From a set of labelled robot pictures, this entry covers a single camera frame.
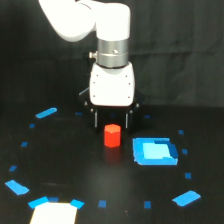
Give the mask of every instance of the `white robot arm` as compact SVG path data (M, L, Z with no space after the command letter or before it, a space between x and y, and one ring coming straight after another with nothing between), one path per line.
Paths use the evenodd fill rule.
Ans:
M91 71L89 96L96 106L128 107L135 80L128 61L130 9L120 3L92 0L39 0L50 24L66 41L77 42L96 31L98 50Z

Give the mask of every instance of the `red block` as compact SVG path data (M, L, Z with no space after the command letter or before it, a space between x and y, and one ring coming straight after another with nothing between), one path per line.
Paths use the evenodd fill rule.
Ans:
M104 145L110 148L120 146L121 127L116 124L106 125L104 129Z

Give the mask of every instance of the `blue tape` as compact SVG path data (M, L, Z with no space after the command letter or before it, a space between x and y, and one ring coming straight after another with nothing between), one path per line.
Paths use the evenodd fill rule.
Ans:
M82 208L82 206L84 205L83 202L77 200L72 200L70 204L78 209Z
M34 128L35 127L35 124L30 124L30 128Z
M10 169L9 169L9 171L10 172L13 172L13 171L15 171L16 168L17 168L17 166L11 166Z
M49 197L48 200L49 200L49 202L58 202L57 197Z
M180 135L184 135L184 131L183 130L179 130L179 134Z
M184 155L187 155L187 154L188 154L187 149L182 149L182 153L183 153Z
M155 142L169 142L169 138L135 138L133 139L134 161L140 165L177 165L177 158L145 159L143 144Z
M57 111L57 108L50 108L36 115L37 118L43 118Z
M99 204L98 204L99 208L106 208L106 206L107 206L107 202L106 201L103 201L103 200L99 201Z
M22 142L21 147L26 147L28 142Z
M82 113L81 112L76 112L75 115L81 116Z
M144 202L144 208L150 209L151 208L151 202L150 201L145 201Z
M172 156L173 158L178 158L176 146L174 144L171 144L170 141L155 141L155 144L167 144L170 151L170 156Z
M191 179L191 173L185 173L185 178L186 179Z
M49 202L47 197L43 197L43 198L39 198L35 201L31 201L28 203L28 205L30 206L30 208L34 209L36 206L44 204L46 202Z
M188 191L188 192L174 198L172 201L176 202L179 206L183 207L199 198L201 198L201 195L197 194L194 191Z
M14 193L16 193L17 195L26 194L29 191L28 188L18 184L14 180L6 182L5 185L9 187L12 191L14 191Z

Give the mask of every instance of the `white square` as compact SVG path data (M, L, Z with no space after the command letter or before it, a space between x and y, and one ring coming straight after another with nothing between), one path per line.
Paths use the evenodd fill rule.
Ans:
M74 224L76 213L69 203L46 202L34 209L30 224Z
M143 143L143 152L145 159L172 158L166 144Z

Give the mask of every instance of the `black surface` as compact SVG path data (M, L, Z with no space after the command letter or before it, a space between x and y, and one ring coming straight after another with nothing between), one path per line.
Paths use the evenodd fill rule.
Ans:
M33 210L28 202L59 197L59 202L85 202L76 223L222 223L223 219L223 109L148 107L142 130L122 131L120 148L103 145L80 108L58 106L44 119L34 115L48 107L10 106L0 120L0 219L2 224L28 224ZM140 166L133 161L132 139L169 137L179 162L174 167ZM28 146L21 148L22 142ZM188 149L188 155L181 150ZM17 170L10 173L11 165ZM190 172L192 180L185 179ZM14 179L30 192L17 196L5 186ZM194 190L201 199L178 207L172 199ZM98 208L106 200L105 209ZM144 201L152 208L144 209Z

